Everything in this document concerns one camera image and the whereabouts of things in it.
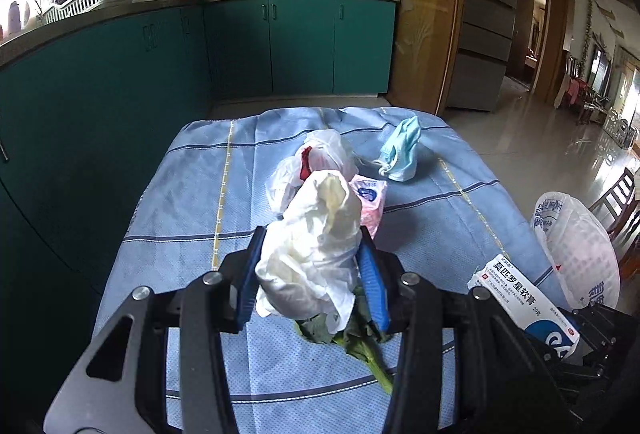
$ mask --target metal screw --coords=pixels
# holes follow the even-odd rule
[[[217,271],[207,271],[202,276],[202,281],[204,284],[211,286],[212,284],[217,284],[222,281],[222,275]]]
[[[131,296],[134,300],[144,300],[149,295],[151,295],[151,290],[148,286],[138,286],[133,292],[131,292]]]
[[[420,275],[418,275],[417,273],[414,273],[413,271],[408,271],[402,274],[402,277],[400,277],[400,280],[402,281],[402,284],[404,284],[405,286],[415,286],[420,282]]]
[[[483,286],[473,288],[471,295],[473,295],[476,300],[489,300],[491,298],[491,292]]]

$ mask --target gray refrigerator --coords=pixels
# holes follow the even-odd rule
[[[447,107],[494,110],[507,67],[517,0],[465,0]]]

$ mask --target pink tissue packet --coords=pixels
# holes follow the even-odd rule
[[[386,181],[365,178],[356,174],[349,185],[362,202],[360,224],[367,227],[373,238],[378,231],[382,210],[385,208]]]

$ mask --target countertop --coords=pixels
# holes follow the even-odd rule
[[[180,8],[182,6],[194,6],[219,1],[222,0],[150,0],[116,4],[114,6],[87,11],[31,30],[24,30],[0,41],[0,68],[52,40],[107,20],[143,13],[145,11]]]

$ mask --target red object in plastic bag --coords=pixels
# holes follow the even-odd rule
[[[311,167],[309,166],[309,153],[311,149],[313,149],[313,147],[307,147],[302,151],[302,168],[300,169],[300,179],[302,179],[302,181],[305,181],[311,176]]]

